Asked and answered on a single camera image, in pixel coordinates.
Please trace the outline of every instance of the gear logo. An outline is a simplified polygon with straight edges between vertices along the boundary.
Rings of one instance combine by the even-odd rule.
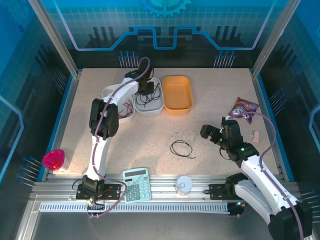
[[[150,14],[155,14],[157,17],[168,15],[173,17],[174,14],[180,14],[181,10],[185,10],[191,0],[140,0],[140,2]]]

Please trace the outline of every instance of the pink object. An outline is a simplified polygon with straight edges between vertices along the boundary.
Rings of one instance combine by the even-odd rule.
[[[231,112],[229,112],[229,116],[237,116],[239,114],[243,114],[246,112],[256,112],[259,107],[260,107],[259,104],[256,104],[238,97],[237,100],[235,101],[235,104]],[[252,118],[254,117],[254,115],[252,113],[247,113],[241,116],[241,118],[243,117],[246,118],[249,124],[251,124]]]
[[[61,149],[53,150],[46,154],[43,159],[43,165],[49,170],[58,170],[65,162],[65,152]]]
[[[259,132],[258,131],[254,131],[252,143],[253,144],[258,144],[259,143]]]

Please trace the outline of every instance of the blue wall panel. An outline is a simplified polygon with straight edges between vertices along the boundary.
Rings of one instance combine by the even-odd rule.
[[[293,176],[302,193],[320,191],[319,9],[319,1],[301,1],[261,71]]]
[[[118,61],[121,51],[148,56],[155,67],[250,68],[287,1],[43,3],[79,68],[132,67]],[[228,64],[215,64],[220,56]]]
[[[0,46],[0,239],[10,240],[39,169],[23,158],[45,154],[69,72],[26,0],[0,0]]]

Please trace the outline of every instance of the pink eraser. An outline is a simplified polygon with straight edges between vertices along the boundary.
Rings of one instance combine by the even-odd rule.
[[[254,144],[258,144],[259,143],[259,132],[258,131],[254,131],[252,143],[254,143]]]

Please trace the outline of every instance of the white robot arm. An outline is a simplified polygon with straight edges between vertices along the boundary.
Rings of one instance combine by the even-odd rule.
[[[128,72],[117,89],[103,99],[93,100],[89,119],[92,150],[88,169],[82,178],[84,191],[97,196],[103,193],[108,148],[119,128],[118,106],[135,93],[148,95],[154,91],[154,83],[150,81],[152,70],[150,60],[141,58],[139,68]]]
[[[221,129],[203,125],[200,135],[220,146],[243,173],[226,178],[224,191],[246,201],[268,224],[274,240],[298,240],[312,234],[312,209],[299,202],[270,172],[255,147],[243,142],[236,120],[222,118]]]
[[[122,87],[116,95],[111,99],[110,105],[115,104],[116,106],[122,105],[127,99],[129,99],[133,94],[138,92],[139,90],[139,83],[137,81],[130,82],[126,84],[127,82],[131,81],[131,77],[125,77],[121,84],[124,84],[124,87]],[[112,97],[112,93],[110,93],[108,96],[104,97],[102,100],[107,103],[108,100]],[[96,147],[95,155],[94,155],[94,164],[95,168],[99,172],[101,176],[104,176],[106,174],[106,159],[107,159],[107,153],[108,148],[110,145],[110,142],[112,140],[112,137],[108,137],[106,139],[103,139],[102,136],[98,136],[99,142]],[[91,150],[91,156],[90,156],[90,162],[89,167],[85,173],[89,179],[100,181],[101,177],[98,176],[92,165],[92,158],[93,158],[93,152],[94,147],[97,142],[97,138],[93,135],[92,136],[92,150]]]

